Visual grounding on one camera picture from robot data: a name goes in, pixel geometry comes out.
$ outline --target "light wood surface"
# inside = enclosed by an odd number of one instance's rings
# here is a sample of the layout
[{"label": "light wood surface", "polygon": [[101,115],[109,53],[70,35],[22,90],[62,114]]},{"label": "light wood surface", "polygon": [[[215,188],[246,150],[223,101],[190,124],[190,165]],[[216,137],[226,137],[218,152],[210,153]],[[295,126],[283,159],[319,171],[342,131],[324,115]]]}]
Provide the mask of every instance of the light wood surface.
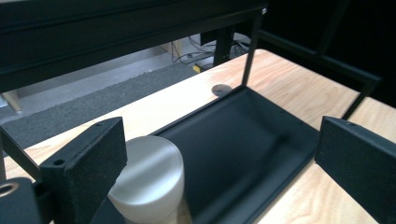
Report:
[{"label": "light wood surface", "polygon": [[[89,126],[122,116],[125,138],[152,133],[173,120],[216,99],[217,84],[240,84],[246,57],[242,56],[195,77],[158,91],[100,118],[26,149],[40,163]],[[340,118],[357,93],[266,50],[257,50],[249,87],[319,129],[322,116]],[[396,142],[394,108],[367,99],[351,121]],[[7,177],[29,176],[5,159]],[[320,167],[311,162],[267,209],[257,223],[375,223]]]}]

